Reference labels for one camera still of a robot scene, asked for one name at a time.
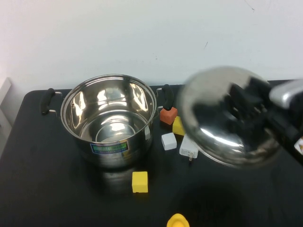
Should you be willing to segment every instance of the white cube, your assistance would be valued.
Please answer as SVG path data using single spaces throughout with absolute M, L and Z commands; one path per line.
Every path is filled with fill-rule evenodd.
M 198 157 L 198 147 L 191 141 L 191 139 L 185 134 L 182 140 L 179 153 L 181 155 L 197 158 Z
M 162 135 L 162 144 L 164 150 L 171 150 L 177 148 L 177 141 L 174 133 Z

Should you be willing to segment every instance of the orange block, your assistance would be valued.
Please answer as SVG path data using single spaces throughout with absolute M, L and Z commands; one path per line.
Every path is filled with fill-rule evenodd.
M 177 115 L 178 110 L 175 107 L 172 107 L 170 111 L 162 109 L 160 111 L 160 121 L 163 121 L 166 124 L 173 124 Z

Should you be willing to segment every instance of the blue label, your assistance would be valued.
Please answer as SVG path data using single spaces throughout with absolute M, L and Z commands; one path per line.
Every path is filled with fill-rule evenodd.
M 90 144 L 91 150 L 95 154 L 112 154 L 112 153 L 119 153 L 128 150 L 127 142 L 119 143 L 115 145 L 97 145 L 97 144 Z

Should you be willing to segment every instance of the pot handle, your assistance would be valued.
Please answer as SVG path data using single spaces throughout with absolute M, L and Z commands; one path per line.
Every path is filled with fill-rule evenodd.
M 172 105 L 174 103 L 174 92 L 172 91 L 171 87 L 168 84 L 165 84 L 163 87 L 160 87 L 156 91 L 156 97 L 159 96 L 159 91 L 163 91 L 165 96 L 165 103 L 163 108 L 167 111 L 171 110 Z
M 42 96 L 40 101 L 40 112 L 42 115 L 47 115 L 49 112 L 53 112 L 56 114 L 56 116 L 58 116 L 57 111 L 49 109 L 49 104 L 51 103 L 52 97 L 54 97 L 55 94 L 60 94 L 63 98 L 60 91 L 55 91 L 52 88 L 49 88 Z

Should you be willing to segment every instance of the yellow block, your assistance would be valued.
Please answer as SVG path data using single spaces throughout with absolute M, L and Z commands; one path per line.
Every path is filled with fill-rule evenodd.
M 133 193 L 148 192 L 148 176 L 147 172 L 133 172 Z
M 174 214 L 166 227 L 189 227 L 189 223 L 182 214 Z
M 185 135 L 185 131 L 179 116 L 176 117 L 174 123 L 172 124 L 172 132 L 181 136 Z

